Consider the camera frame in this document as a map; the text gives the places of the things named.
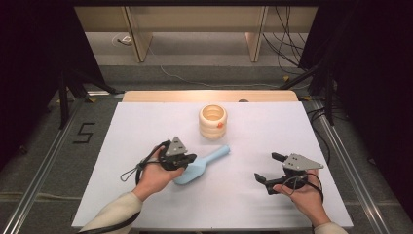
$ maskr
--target light blue scoop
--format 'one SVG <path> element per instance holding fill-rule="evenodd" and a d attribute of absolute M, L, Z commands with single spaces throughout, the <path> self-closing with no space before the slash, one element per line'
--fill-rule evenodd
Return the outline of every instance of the light blue scoop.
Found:
<path fill-rule="evenodd" d="M 206 166 L 209 162 L 214 159 L 220 158 L 227 155 L 230 152 L 230 147 L 228 145 L 223 145 L 219 149 L 213 151 L 204 158 L 197 157 L 195 161 L 188 165 L 185 172 L 180 177 L 173 180 L 176 184 L 182 185 L 192 181 L 193 179 L 201 176 L 206 170 Z"/>

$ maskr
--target white sleeve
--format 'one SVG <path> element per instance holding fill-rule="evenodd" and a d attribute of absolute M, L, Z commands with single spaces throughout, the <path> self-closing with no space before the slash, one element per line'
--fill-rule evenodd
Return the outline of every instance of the white sleeve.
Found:
<path fill-rule="evenodd" d="M 86 224 L 81 231 L 107 227 L 121 223 L 136 213 L 140 212 L 142 202 L 132 193 L 125 193 L 115 201 L 106 205 L 97 216 Z M 116 231 L 108 232 L 112 234 L 127 234 L 131 230 L 131 224 Z"/>
<path fill-rule="evenodd" d="M 328 222 L 326 224 L 320 225 L 314 229 L 316 234 L 347 234 L 347 231 L 344 230 L 341 226 L 337 225 L 334 222 Z"/>

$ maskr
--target cabinet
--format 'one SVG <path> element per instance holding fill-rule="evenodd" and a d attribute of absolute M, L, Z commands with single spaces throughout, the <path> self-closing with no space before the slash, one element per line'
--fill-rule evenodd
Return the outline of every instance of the cabinet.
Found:
<path fill-rule="evenodd" d="M 145 60 L 153 32 L 244 32 L 251 61 L 261 33 L 310 32 L 317 7 L 76 7 L 85 31 L 127 31 L 136 61 Z"/>

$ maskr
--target white table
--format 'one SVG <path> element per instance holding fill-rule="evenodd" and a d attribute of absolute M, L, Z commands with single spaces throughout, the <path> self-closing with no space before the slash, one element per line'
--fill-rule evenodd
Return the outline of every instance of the white table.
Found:
<path fill-rule="evenodd" d="M 179 137 L 188 153 L 199 157 L 228 144 L 231 153 L 212 162 L 203 176 L 187 185 L 170 183 L 145 201 L 132 227 L 152 231 L 288 230 L 311 223 L 283 195 L 269 196 L 254 173 L 266 178 L 283 175 L 272 152 L 302 154 L 324 165 L 325 160 L 298 101 L 214 102 L 228 111 L 226 135 L 203 138 L 198 112 L 208 102 L 119 103 L 94 167 L 73 226 L 80 227 L 120 194 L 134 187 L 134 177 L 121 182 L 162 141 Z M 319 171 L 324 205 L 330 218 L 353 227 L 328 167 Z"/>

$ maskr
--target hand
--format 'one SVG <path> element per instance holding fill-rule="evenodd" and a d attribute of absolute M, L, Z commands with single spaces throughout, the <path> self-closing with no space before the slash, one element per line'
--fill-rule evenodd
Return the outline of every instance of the hand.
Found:
<path fill-rule="evenodd" d="M 164 146 L 159 148 L 152 157 L 158 158 L 159 153 L 164 148 Z M 143 170 L 140 182 L 132 192 L 143 202 L 150 195 L 164 189 L 170 181 L 181 176 L 183 172 L 184 168 L 179 168 L 176 171 L 167 171 L 159 163 L 150 163 Z"/>
<path fill-rule="evenodd" d="M 319 180 L 316 178 L 316 176 L 319 176 L 319 171 L 308 170 L 307 174 L 309 174 L 308 181 L 319 187 Z M 311 221 L 314 227 L 330 222 L 330 219 L 322 206 L 321 196 L 314 187 L 306 184 L 304 187 L 293 191 L 287 186 L 277 184 L 273 189 L 289 196 L 297 209 Z"/>

